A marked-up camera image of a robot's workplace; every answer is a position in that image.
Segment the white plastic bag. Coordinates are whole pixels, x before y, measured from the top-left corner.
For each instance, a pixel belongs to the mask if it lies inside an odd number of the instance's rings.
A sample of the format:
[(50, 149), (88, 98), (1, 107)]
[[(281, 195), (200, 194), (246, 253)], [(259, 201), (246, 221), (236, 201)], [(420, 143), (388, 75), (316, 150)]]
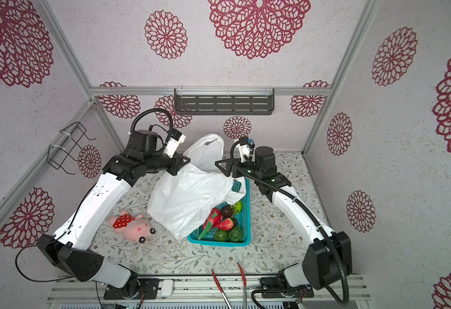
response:
[[(224, 140), (209, 134), (185, 152), (191, 159), (175, 176), (165, 173), (156, 183), (148, 202), (148, 214), (175, 239), (183, 239), (201, 226), (212, 208), (238, 202), (247, 193), (246, 181), (225, 176), (215, 166), (222, 160)], [(235, 182), (239, 191), (233, 190)]]

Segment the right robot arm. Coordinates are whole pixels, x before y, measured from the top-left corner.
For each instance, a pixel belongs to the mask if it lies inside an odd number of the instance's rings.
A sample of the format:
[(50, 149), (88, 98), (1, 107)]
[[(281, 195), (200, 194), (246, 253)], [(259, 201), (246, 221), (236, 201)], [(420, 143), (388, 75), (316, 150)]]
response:
[(226, 176), (243, 176), (254, 181), (259, 191), (287, 216), (307, 244), (303, 260), (279, 272), (280, 284), (328, 290), (331, 284), (341, 282), (343, 290), (347, 290), (347, 278), (352, 274), (349, 236), (335, 232), (302, 202), (291, 181), (278, 171), (272, 148), (259, 147), (253, 156), (248, 145), (242, 144), (240, 148), (239, 158), (219, 160), (215, 166)]

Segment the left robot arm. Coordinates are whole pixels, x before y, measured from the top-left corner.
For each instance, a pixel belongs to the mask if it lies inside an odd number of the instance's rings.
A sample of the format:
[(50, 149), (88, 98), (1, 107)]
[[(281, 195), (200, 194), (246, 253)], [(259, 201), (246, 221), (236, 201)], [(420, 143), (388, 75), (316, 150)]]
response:
[(99, 227), (120, 198), (148, 173), (167, 171), (175, 176), (190, 162), (176, 153), (123, 154), (110, 159), (93, 188), (75, 213), (51, 236), (42, 235), (37, 246), (49, 262), (78, 281), (95, 281), (135, 294), (139, 287), (137, 274), (109, 261), (89, 248)]

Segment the green kiwi slice fruit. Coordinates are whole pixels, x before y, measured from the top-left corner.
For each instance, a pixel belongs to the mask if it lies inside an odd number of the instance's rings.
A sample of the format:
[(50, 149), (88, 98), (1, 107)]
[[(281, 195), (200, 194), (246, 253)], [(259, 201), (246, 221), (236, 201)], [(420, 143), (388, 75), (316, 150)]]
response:
[(231, 209), (233, 210), (233, 214), (239, 214), (242, 212), (243, 209), (243, 202), (242, 200), (239, 200), (237, 203), (233, 204), (231, 206)]

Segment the dark purple passion fruit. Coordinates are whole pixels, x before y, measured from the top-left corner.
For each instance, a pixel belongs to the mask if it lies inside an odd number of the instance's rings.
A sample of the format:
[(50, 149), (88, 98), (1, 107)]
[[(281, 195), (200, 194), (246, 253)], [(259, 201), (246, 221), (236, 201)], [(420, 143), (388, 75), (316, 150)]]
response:
[(220, 215), (222, 219), (225, 220), (231, 218), (234, 215), (234, 211), (230, 205), (226, 205), (220, 210)]

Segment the teal plastic basket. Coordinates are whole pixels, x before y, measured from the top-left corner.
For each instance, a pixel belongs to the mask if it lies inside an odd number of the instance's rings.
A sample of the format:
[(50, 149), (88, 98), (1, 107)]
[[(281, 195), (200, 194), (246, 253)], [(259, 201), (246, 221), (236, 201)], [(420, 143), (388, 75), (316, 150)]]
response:
[[(228, 240), (226, 242), (215, 242), (213, 240), (213, 235), (215, 231), (218, 229), (217, 227), (214, 227), (210, 230), (209, 233), (205, 235), (205, 237), (201, 240), (198, 240), (198, 237), (200, 233), (202, 232), (202, 226), (200, 226), (198, 229), (193, 231), (188, 236), (188, 241), (196, 244), (196, 245), (203, 245), (203, 246), (215, 246), (215, 247), (247, 247), (251, 242), (251, 211), (250, 211), (250, 185), (249, 180), (241, 180), (237, 181), (235, 180), (233, 187), (232, 187), (233, 193), (245, 193), (245, 195), (242, 197), (243, 202), (243, 209), (242, 212), (239, 214), (234, 214), (231, 219), (234, 221), (234, 225), (239, 225), (243, 232), (243, 242), (241, 243), (233, 243), (229, 242)], [(220, 205), (216, 206), (219, 211), (226, 205), (230, 205), (227, 202), (221, 203)]]

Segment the pink plush pig toy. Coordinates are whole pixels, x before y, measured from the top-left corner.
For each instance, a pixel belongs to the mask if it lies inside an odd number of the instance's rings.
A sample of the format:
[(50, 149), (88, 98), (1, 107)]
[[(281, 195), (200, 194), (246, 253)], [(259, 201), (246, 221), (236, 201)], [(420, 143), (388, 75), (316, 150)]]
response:
[(119, 215), (109, 217), (108, 223), (116, 234), (122, 234), (127, 240), (140, 245), (148, 243), (157, 232), (143, 215), (133, 216), (128, 211), (121, 211)]

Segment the grey wall shelf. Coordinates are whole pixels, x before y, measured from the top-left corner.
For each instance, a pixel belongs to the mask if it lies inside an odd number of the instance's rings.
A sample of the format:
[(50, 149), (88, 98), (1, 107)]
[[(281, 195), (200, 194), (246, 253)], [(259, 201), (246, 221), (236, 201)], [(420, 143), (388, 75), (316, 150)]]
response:
[(275, 91), (261, 90), (184, 90), (174, 89), (174, 108), (180, 116), (271, 115)]

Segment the red handled tongs left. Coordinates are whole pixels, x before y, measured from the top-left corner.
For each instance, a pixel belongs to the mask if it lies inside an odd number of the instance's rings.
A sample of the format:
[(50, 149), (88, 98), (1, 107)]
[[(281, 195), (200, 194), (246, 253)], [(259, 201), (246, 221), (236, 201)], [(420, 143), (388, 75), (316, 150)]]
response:
[(219, 283), (219, 281), (218, 281), (218, 278), (217, 278), (217, 276), (216, 276), (216, 274), (215, 274), (215, 271), (214, 271), (214, 270), (211, 270), (211, 273), (212, 273), (213, 280), (214, 280), (214, 282), (215, 282), (215, 284), (216, 284), (216, 287), (218, 288), (220, 294), (222, 295), (222, 298), (224, 299), (226, 308), (227, 308), (227, 309), (233, 309), (233, 307), (232, 307), (230, 301), (228, 300), (228, 297), (226, 296), (226, 294), (225, 294), (225, 292), (224, 292), (222, 286), (220, 285), (220, 283)]

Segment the red handled tongs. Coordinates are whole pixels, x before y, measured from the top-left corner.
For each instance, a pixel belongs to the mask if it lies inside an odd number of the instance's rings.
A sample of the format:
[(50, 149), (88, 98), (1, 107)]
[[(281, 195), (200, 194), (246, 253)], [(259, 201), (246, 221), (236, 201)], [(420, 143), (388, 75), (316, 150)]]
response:
[(242, 278), (242, 283), (243, 283), (243, 288), (242, 288), (242, 304), (243, 304), (243, 309), (247, 309), (247, 279), (246, 279), (246, 275), (245, 272), (241, 266), (241, 264), (239, 262), (237, 262), (238, 268), (240, 270), (240, 275)]
[(216, 287), (218, 288), (220, 294), (222, 295), (222, 298), (224, 299), (226, 308), (227, 308), (227, 309), (233, 309), (233, 307), (232, 307), (230, 301), (228, 300), (228, 297), (226, 296), (226, 294), (225, 294), (225, 292), (224, 292), (222, 286), (220, 285), (220, 283), (219, 283), (219, 281), (218, 281), (218, 278), (217, 278), (217, 276), (216, 276), (216, 274), (215, 274), (215, 271), (214, 271), (214, 270), (211, 270), (211, 273), (212, 273), (213, 280), (214, 280), (214, 282), (215, 282), (215, 284), (216, 284)]

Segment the red handled tongs right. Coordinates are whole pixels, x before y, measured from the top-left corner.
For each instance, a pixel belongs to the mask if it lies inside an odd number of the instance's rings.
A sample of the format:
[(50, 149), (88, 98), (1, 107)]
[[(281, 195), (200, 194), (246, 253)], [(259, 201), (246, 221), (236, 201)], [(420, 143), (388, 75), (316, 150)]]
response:
[(239, 262), (237, 262), (238, 268), (240, 270), (240, 275), (242, 278), (242, 283), (243, 283), (243, 288), (242, 288), (242, 304), (243, 304), (243, 309), (247, 309), (247, 279), (246, 279), (246, 275), (245, 272), (241, 266), (241, 264)]

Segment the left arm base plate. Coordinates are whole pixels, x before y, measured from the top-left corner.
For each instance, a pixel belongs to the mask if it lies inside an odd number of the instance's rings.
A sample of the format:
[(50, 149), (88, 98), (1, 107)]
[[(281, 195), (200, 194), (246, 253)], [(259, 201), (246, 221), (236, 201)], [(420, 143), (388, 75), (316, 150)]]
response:
[(160, 280), (157, 278), (131, 279), (125, 287), (116, 288), (109, 285), (106, 288), (104, 300), (134, 300), (155, 299), (159, 291)]

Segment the white small box on rail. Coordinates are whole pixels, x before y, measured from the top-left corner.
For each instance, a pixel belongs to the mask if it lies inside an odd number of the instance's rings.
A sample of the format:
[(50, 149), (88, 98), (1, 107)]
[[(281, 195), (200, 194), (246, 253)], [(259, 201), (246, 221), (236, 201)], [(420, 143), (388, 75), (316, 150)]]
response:
[(174, 280), (165, 279), (162, 281), (161, 285), (161, 297), (167, 298), (172, 296), (174, 293)]

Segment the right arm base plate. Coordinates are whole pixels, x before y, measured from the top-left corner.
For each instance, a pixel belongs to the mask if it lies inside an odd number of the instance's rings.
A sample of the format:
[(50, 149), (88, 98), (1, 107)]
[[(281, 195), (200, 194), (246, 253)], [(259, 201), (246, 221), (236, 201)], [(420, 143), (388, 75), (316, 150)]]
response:
[(262, 291), (262, 297), (266, 299), (301, 299), (314, 297), (314, 292), (311, 286), (304, 285), (295, 290), (294, 287), (289, 286), (278, 276), (260, 278), (260, 290)]

